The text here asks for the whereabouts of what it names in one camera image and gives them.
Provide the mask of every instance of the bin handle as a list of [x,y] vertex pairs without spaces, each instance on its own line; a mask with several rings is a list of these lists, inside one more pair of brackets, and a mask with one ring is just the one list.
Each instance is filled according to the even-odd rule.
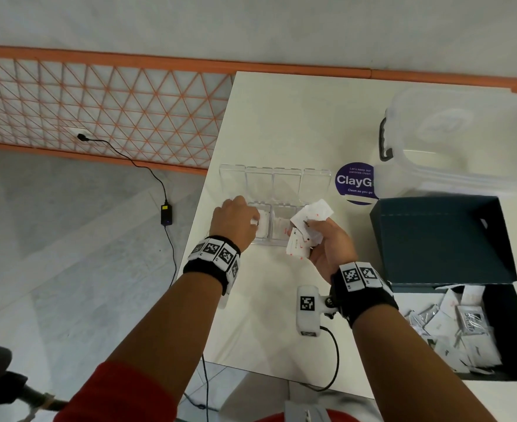
[[385,149],[385,138],[383,134],[385,133],[385,122],[387,121],[387,117],[383,117],[381,123],[379,124],[379,159],[381,161],[389,161],[393,158],[393,148]]

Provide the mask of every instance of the person's left hand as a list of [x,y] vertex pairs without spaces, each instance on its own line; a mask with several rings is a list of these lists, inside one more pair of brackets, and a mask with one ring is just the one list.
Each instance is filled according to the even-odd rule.
[[250,223],[252,219],[260,220],[260,213],[256,207],[247,206],[243,196],[227,199],[213,211],[209,234],[221,235],[233,241],[242,253],[257,233],[258,226]]

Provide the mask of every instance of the wristband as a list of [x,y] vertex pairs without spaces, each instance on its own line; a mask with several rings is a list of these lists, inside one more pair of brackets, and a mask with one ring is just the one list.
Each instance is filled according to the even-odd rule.
[[368,262],[341,265],[331,276],[330,294],[350,327],[367,309],[387,304],[399,309],[389,284]]
[[183,273],[201,272],[221,283],[222,295],[229,293],[239,272],[241,251],[226,237],[212,235],[201,240],[188,256]]

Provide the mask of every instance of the floor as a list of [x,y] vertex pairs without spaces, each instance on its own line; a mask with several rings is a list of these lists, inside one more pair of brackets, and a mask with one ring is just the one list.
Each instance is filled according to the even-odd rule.
[[[179,262],[204,177],[155,174],[174,207],[168,230]],[[174,265],[160,225],[163,199],[145,169],[0,151],[0,345],[30,386],[72,397],[167,290]],[[282,411],[290,391],[293,400],[317,399],[281,379],[206,367],[209,405],[221,408],[212,421]],[[201,362],[186,393],[206,400]],[[20,403],[0,406],[0,421],[26,413]],[[36,420],[52,418],[43,412]],[[206,413],[184,399],[178,418],[203,422]]]

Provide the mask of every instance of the transparent storage container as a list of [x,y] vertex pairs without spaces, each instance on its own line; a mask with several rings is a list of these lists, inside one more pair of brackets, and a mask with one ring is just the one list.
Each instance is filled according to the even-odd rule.
[[379,198],[409,190],[517,192],[517,94],[408,89],[380,126]]
[[261,214],[255,244],[285,246],[290,218],[325,197],[331,176],[330,170],[220,165],[223,198],[243,195]]

